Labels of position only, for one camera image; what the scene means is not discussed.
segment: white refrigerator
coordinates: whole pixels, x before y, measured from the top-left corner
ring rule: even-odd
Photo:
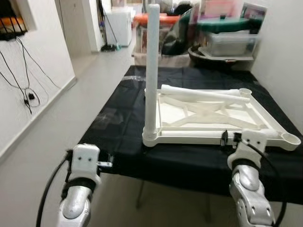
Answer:
[[[107,17],[105,16],[105,30],[107,43],[116,45],[116,40],[114,37],[115,34],[119,45],[128,46],[132,40],[131,11],[112,10],[110,12],[106,12],[106,15]]]

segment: black tablecloth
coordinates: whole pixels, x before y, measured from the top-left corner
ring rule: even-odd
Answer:
[[[114,155],[113,168],[104,171],[229,196],[231,171],[227,166],[227,155],[219,146],[143,146],[145,67],[131,66],[125,76],[80,141],[96,144],[102,150],[104,160],[107,160],[107,154]],[[289,133],[303,141],[299,131],[249,72],[159,68],[158,87],[161,84],[191,89],[248,88]],[[267,148],[267,151],[285,182],[288,201],[303,204],[303,145],[290,153],[280,148]],[[270,201],[280,201],[278,182],[266,162],[261,163],[266,197]]]

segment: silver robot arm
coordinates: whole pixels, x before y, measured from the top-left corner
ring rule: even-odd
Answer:
[[[57,227],[89,225],[92,194],[101,184],[98,167],[112,167],[112,163],[98,162],[99,153],[97,146],[89,144],[79,144],[73,149]]]
[[[259,180],[261,156],[247,146],[249,142],[264,153],[267,138],[259,131],[243,130],[241,141],[235,153],[228,157],[228,166],[232,170],[230,193],[236,202],[240,226],[271,227],[275,222],[274,213]]]

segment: white rod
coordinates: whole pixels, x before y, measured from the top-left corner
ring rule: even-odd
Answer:
[[[241,96],[240,91],[238,89],[230,89],[230,90],[223,90],[223,91],[209,91],[209,92],[225,94],[225,95],[230,95],[230,96]]]
[[[156,105],[158,85],[158,53],[159,53],[160,6],[148,6],[147,22],[147,61],[146,61],[146,92],[145,92],[145,127],[143,137],[154,140],[156,130]]]
[[[239,130],[227,130],[229,138],[234,137],[234,133],[242,133],[242,129]],[[266,135],[266,138],[268,139],[281,139],[281,137],[278,135],[278,132],[276,130],[271,129],[262,129],[259,130],[259,132],[262,132]],[[200,131],[181,131],[181,130],[175,130],[175,131],[165,131],[163,130],[161,132],[162,136],[183,136],[183,137],[215,137],[220,138],[222,137],[223,131],[215,131],[215,130],[209,130],[209,131],[203,131],[201,129]]]
[[[199,97],[199,98],[207,98],[208,100],[214,101],[228,101],[235,103],[249,103],[250,99],[245,97],[237,97],[226,94],[220,94],[210,91],[199,91],[181,87],[172,87],[169,85],[163,84],[161,86],[161,93],[166,95],[179,95],[179,96],[190,96],[190,97]]]

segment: floor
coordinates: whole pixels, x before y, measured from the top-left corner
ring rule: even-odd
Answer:
[[[75,146],[109,99],[130,65],[134,42],[118,52],[100,53],[86,66],[78,65],[78,82],[60,97],[32,128],[0,167],[5,178],[0,203],[1,226],[34,226],[42,192],[51,172]],[[43,227],[55,226],[67,166],[56,177],[45,204]],[[205,195],[154,183],[146,183],[142,206],[135,208],[140,181],[102,174],[102,185],[94,193],[91,227],[236,227],[231,198],[211,195],[212,222],[206,223]],[[286,226],[303,223],[302,206],[289,206]]]
[[[92,54],[92,55],[87,55],[87,56],[81,56],[81,57],[77,57],[77,58],[71,58],[71,63],[72,63],[72,67],[74,69],[75,72],[75,76],[77,78],[79,78],[81,75],[83,75],[85,69],[87,69],[88,66],[90,66],[90,64],[96,60],[96,58],[98,57],[98,54]]]

